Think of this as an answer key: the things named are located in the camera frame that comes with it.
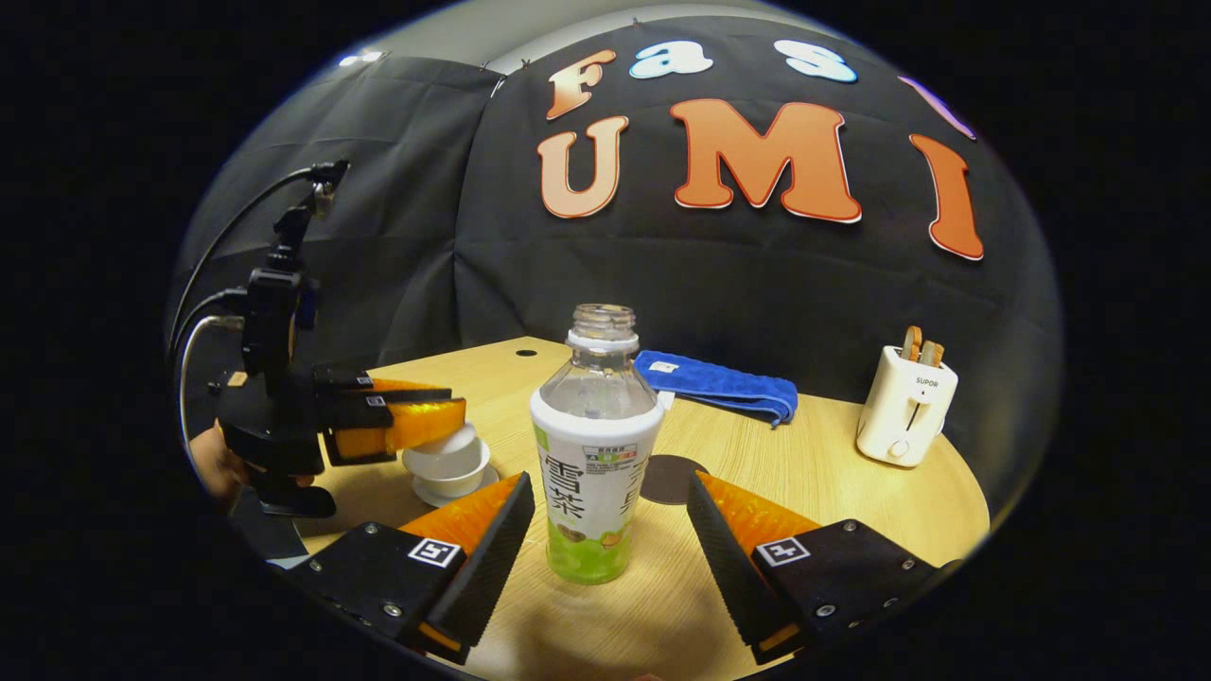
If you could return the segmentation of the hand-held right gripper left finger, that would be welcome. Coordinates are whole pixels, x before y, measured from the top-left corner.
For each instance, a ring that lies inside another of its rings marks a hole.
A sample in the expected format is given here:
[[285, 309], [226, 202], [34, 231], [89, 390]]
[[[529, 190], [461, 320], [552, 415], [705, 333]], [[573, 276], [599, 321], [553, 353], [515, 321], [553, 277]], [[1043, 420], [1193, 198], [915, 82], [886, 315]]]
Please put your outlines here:
[[398, 530], [358, 525], [289, 568], [308, 594], [398, 645], [463, 664], [497, 608], [534, 514], [526, 473]]

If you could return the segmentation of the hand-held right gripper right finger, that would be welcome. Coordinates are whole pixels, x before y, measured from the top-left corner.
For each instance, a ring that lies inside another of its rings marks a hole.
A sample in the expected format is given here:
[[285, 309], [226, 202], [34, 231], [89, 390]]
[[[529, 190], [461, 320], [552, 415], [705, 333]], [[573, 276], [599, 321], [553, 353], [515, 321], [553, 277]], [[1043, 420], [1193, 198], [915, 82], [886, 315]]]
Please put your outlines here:
[[854, 639], [959, 568], [931, 565], [853, 517], [817, 523], [705, 471], [691, 475], [687, 510], [761, 664]]

